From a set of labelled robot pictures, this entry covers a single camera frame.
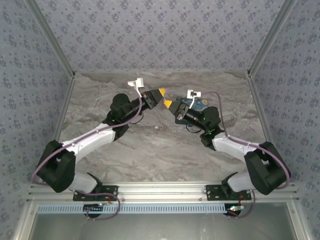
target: wall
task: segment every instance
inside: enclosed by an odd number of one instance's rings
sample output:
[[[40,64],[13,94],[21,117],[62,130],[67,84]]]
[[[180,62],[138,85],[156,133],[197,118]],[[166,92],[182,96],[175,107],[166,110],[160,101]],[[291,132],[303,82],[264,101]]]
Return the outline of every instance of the wall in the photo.
[[[0,239],[9,240],[69,77],[22,0],[0,9]]]
[[[255,78],[277,148],[320,239],[320,2],[299,0]]]
[[[37,0],[81,71],[246,70],[283,0]]]

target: metal frame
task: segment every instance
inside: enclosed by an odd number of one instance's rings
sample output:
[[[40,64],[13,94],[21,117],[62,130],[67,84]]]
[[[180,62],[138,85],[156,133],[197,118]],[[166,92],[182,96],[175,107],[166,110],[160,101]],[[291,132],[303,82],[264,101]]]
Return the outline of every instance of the metal frame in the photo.
[[[237,201],[207,201],[205,186],[219,184],[219,182],[128,182],[108,183],[117,185],[118,197],[122,203],[137,204],[168,204],[172,205],[203,205],[213,206],[222,203],[236,203]],[[289,215],[298,240],[312,240],[312,235],[306,223],[295,183],[285,189],[274,190],[269,195],[255,191],[256,203],[287,203]],[[66,190],[61,193],[54,192],[48,186],[32,185],[27,196],[27,204],[23,209],[18,227],[14,236],[15,240],[28,240],[39,205],[64,205],[75,204],[73,192]]]
[[[281,5],[275,19],[272,22],[272,25],[266,34],[258,52],[256,53],[250,67],[249,67],[249,74],[250,77],[254,77],[257,73],[260,65],[264,61],[267,53],[269,52],[272,44],[274,43],[275,39],[277,38],[280,30],[282,29],[283,25],[285,24],[289,14],[291,13],[292,9],[294,8],[297,0],[284,0],[283,4]]]
[[[75,77],[72,76],[69,81],[66,93],[65,93],[65,97],[64,97],[64,100],[62,103],[62,107],[60,110],[58,121],[57,121],[55,128],[54,128],[52,140],[58,140],[60,138],[61,131],[62,131],[62,125],[64,124],[64,121],[65,121],[65,117],[67,114],[67,110],[68,110],[68,106],[69,106],[69,102],[71,99],[71,95],[72,95],[72,91],[74,89],[74,86],[75,86]]]
[[[272,137],[271,130],[268,124],[267,116],[264,111],[264,107],[259,97],[258,89],[255,83],[255,80],[250,76],[247,76],[248,84],[252,93],[253,101],[258,112],[260,123],[262,126],[263,134],[265,136],[265,140],[275,143],[274,138]]]
[[[202,203],[237,203],[238,201],[207,201],[206,185],[218,185],[220,182],[120,182],[108,183],[118,186],[118,198],[126,204],[198,204]],[[298,202],[297,187],[294,183],[281,190],[274,190],[269,195],[255,191],[257,203]],[[32,185],[27,202],[35,204],[72,203],[73,192],[66,190],[54,192],[50,187]]]
[[[25,4],[29,8],[31,14],[33,15],[36,23],[40,27],[43,35],[45,36],[46,40],[50,44],[53,52],[55,53],[56,57],[58,58],[59,62],[61,63],[63,69],[65,72],[69,75],[71,78],[74,75],[74,71],[72,70],[72,67],[62,50],[61,46],[58,43],[57,38],[55,37],[54,32],[51,30],[44,14],[42,13],[40,7],[36,3],[35,0],[24,0]]]

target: black mounting bracket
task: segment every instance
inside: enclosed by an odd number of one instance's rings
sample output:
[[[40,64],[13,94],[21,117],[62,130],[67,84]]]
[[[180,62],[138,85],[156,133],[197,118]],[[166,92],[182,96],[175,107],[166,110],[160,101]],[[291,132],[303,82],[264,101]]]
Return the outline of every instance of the black mounting bracket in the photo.
[[[244,199],[241,195],[244,196],[246,200],[251,200],[250,191],[247,190],[237,192],[237,194],[230,197],[226,196],[223,192],[222,185],[206,185],[205,190],[206,199],[208,201],[243,201]]]
[[[88,217],[95,219],[99,217],[102,214],[102,211],[104,210],[104,206],[99,206],[98,204],[85,204],[83,205],[82,211],[87,212],[88,209],[90,209],[90,212],[97,212],[97,213],[89,213]]]
[[[100,191],[95,193],[108,193],[108,194],[113,194],[118,196],[118,190],[119,190],[119,187],[117,185],[102,185],[100,187]],[[109,201],[115,202],[117,200],[112,196],[110,197],[106,195],[88,196],[75,191],[73,193],[73,201],[75,202],[109,202]]]

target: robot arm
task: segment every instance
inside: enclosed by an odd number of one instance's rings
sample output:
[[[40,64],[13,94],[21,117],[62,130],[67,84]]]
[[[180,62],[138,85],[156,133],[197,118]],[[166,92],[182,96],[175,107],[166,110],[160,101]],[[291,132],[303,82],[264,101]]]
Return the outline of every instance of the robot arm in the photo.
[[[95,129],[72,140],[62,143],[53,140],[46,145],[38,166],[57,150],[61,151],[51,156],[37,175],[57,193],[66,189],[85,193],[99,192],[96,188],[100,181],[91,174],[75,172],[76,164],[95,149],[122,137],[129,129],[128,124],[124,123],[138,113],[140,105],[140,113],[153,109],[163,99],[164,94],[164,88],[154,89],[143,92],[140,99],[133,101],[130,101],[124,93],[117,94],[112,100],[111,111],[106,119]]]
[[[272,143],[251,143],[225,134],[219,127],[221,119],[216,107],[210,106],[199,112],[184,102],[165,100],[164,104],[176,119],[187,121],[204,131],[200,138],[205,147],[227,153],[246,164],[247,171],[235,172],[222,181],[221,188],[227,197],[250,189],[257,189],[260,193],[268,195],[286,181],[283,168],[264,151],[276,156],[290,177],[288,167]]]

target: glass panel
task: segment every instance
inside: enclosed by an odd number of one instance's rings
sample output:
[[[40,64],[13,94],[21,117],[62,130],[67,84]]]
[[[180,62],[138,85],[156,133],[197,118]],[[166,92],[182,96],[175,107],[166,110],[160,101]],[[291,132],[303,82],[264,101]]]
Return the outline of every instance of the glass panel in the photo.
[[[285,204],[259,203],[251,215],[119,214],[87,221],[82,214],[38,214],[29,240],[296,240]]]

